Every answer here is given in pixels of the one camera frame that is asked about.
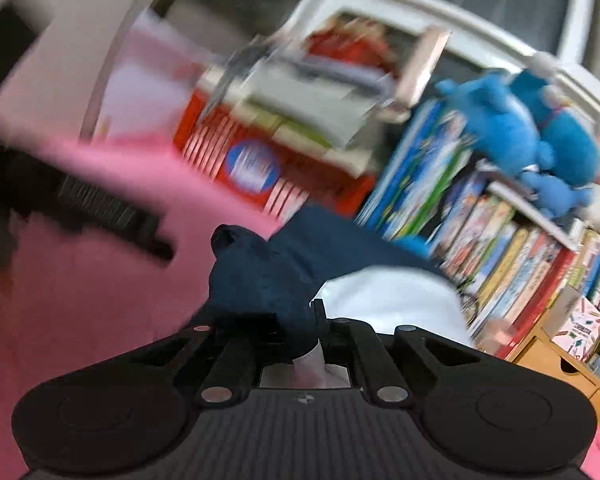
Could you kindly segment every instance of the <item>blue plush toy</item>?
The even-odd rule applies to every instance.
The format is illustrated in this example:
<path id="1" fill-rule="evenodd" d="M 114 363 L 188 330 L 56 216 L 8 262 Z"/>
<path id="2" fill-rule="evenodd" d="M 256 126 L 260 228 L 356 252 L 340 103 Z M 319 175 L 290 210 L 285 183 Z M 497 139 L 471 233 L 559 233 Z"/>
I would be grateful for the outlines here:
<path id="1" fill-rule="evenodd" d="M 570 186 L 584 186 L 600 169 L 600 150 L 552 84 L 555 71 L 554 58 L 538 52 L 512 81 L 510 90 L 530 111 L 541 139 L 554 150 L 551 172 Z"/>
<path id="2" fill-rule="evenodd" d="M 515 98 L 496 73 L 456 86 L 451 80 L 436 85 L 448 103 L 463 112 L 465 131 L 475 137 L 474 149 L 508 176 L 538 164 L 548 170 L 554 163 L 553 150 L 539 139 L 528 110 Z"/>
<path id="3" fill-rule="evenodd" d="M 592 201 L 590 189 L 571 189 L 560 178 L 525 171 L 520 181 L 538 194 L 534 205 L 547 218 L 557 218 L 574 207 L 585 207 Z"/>

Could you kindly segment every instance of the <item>white shelf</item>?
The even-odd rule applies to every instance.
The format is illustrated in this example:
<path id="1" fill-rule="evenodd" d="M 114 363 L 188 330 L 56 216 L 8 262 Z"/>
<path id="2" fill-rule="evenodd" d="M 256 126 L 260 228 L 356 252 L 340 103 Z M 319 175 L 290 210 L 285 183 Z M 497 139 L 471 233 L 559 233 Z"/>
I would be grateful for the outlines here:
<path id="1" fill-rule="evenodd" d="M 535 207 L 523 199 L 515 191 L 509 189 L 501 182 L 491 182 L 487 191 L 511 204 L 519 213 L 529 218 L 538 227 L 544 229 L 547 234 L 555 238 L 559 243 L 570 251 L 578 250 L 578 242 L 571 240 L 567 233 L 542 215 Z"/>

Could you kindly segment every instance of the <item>screw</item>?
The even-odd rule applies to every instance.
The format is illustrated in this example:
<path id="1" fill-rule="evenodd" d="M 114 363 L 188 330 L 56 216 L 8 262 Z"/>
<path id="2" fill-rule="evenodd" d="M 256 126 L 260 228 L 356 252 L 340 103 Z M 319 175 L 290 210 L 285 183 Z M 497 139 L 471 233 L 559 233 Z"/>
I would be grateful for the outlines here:
<path id="1" fill-rule="evenodd" d="M 378 398 L 384 400 L 384 402 L 401 402 L 409 397 L 407 390 L 400 386 L 384 386 L 380 388 L 376 394 L 378 395 Z"/>
<path id="2" fill-rule="evenodd" d="M 233 396 L 232 391 L 224 386 L 212 386 L 211 388 L 205 388 L 202 390 L 200 397 L 206 402 L 227 402 Z"/>

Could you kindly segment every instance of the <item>drawer handle hole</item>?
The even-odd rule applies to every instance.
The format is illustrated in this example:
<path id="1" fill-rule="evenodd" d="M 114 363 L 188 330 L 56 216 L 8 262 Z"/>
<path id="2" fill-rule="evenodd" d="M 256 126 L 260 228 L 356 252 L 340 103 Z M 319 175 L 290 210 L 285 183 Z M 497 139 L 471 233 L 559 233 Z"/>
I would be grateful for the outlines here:
<path id="1" fill-rule="evenodd" d="M 565 361 L 562 357 L 560 358 L 560 370 L 562 370 L 567 375 L 575 375 L 578 373 L 576 368 L 573 365 L 569 364 L 567 361 Z"/>

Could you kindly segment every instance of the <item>ribbed black surface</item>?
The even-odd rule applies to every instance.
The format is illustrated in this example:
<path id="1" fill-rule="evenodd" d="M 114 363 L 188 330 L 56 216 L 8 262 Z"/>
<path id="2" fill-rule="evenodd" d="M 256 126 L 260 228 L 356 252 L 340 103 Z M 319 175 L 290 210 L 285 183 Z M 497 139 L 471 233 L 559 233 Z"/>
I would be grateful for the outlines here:
<path id="1" fill-rule="evenodd" d="M 31 480 L 57 480 L 36 472 Z M 240 406 L 209 411 L 178 449 L 116 480 L 464 480 L 467 470 L 433 449 L 410 416 L 364 401 L 357 390 L 253 390 Z M 577 468 L 541 477 L 584 480 Z"/>

